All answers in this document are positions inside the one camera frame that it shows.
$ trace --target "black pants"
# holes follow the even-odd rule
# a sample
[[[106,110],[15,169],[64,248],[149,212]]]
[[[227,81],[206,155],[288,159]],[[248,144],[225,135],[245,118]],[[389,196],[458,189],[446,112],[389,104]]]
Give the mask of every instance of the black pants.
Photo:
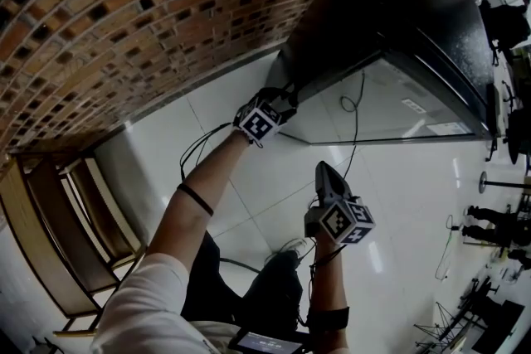
[[[470,215],[477,220],[487,220],[494,224],[494,229],[484,229],[478,225],[470,225],[463,229],[463,236],[469,236],[477,240],[484,240],[491,244],[510,246],[511,238],[516,222],[515,214],[502,214],[489,208],[475,208]]]
[[[206,233],[192,266],[182,316],[189,322],[234,323],[255,332],[292,332],[302,298],[298,265],[295,251],[275,255],[241,298],[219,274],[220,250]]]

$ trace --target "brick wall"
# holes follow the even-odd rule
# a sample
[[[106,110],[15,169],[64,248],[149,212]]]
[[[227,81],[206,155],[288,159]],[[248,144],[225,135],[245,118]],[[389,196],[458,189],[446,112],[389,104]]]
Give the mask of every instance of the brick wall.
[[[90,145],[212,68],[282,41],[311,1],[2,0],[2,158]]]

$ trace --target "white tiled floor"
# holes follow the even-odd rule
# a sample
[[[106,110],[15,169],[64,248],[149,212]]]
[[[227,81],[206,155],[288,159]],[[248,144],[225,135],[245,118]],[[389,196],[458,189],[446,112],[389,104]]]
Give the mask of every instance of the white tiled floor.
[[[112,192],[145,241],[153,236],[181,182],[178,160],[184,150],[205,132],[232,120],[237,108],[263,86],[274,57],[266,56],[214,80],[96,150]],[[226,134],[212,138],[204,154]],[[315,166],[325,160],[343,173],[351,152],[351,147],[308,147],[281,136],[263,149],[248,149],[209,226],[222,256],[260,269],[272,250],[302,236],[303,216],[314,197]],[[431,323],[435,301],[452,311],[470,279],[489,259],[490,250],[463,245],[455,234],[445,262],[448,279],[442,283],[434,277],[448,238],[449,214],[459,224],[468,205],[502,211],[519,199],[518,190],[489,187],[484,195],[478,193],[483,170],[493,180],[521,182],[523,178],[523,160],[511,165],[504,145],[490,163],[485,163],[486,153],[485,143],[477,142],[358,148],[347,181],[370,208],[377,227],[363,243],[343,252],[353,352],[413,352],[419,335],[412,325]],[[307,257],[299,268],[304,288],[311,261]],[[254,277],[231,264],[222,266],[222,275],[240,294]],[[307,307],[305,292],[303,316]]]

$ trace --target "strap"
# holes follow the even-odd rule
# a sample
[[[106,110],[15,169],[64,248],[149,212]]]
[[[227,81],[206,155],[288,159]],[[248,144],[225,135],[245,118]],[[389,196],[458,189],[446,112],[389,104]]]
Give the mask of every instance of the strap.
[[[177,186],[177,189],[182,190],[184,193],[189,195],[197,204],[199,204],[203,210],[205,210],[210,217],[214,215],[213,209],[190,187],[186,186],[184,183],[181,183]]]
[[[306,325],[311,332],[328,332],[345,329],[348,325],[349,307],[331,311],[308,311]]]

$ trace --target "metal stand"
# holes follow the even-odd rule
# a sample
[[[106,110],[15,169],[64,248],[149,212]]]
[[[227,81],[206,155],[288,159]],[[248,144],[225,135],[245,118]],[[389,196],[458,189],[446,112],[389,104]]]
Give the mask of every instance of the metal stand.
[[[480,193],[483,193],[487,186],[499,186],[499,187],[513,187],[515,189],[529,189],[531,190],[531,185],[525,183],[505,183],[505,182],[491,182],[487,180],[487,172],[482,172],[480,176]]]

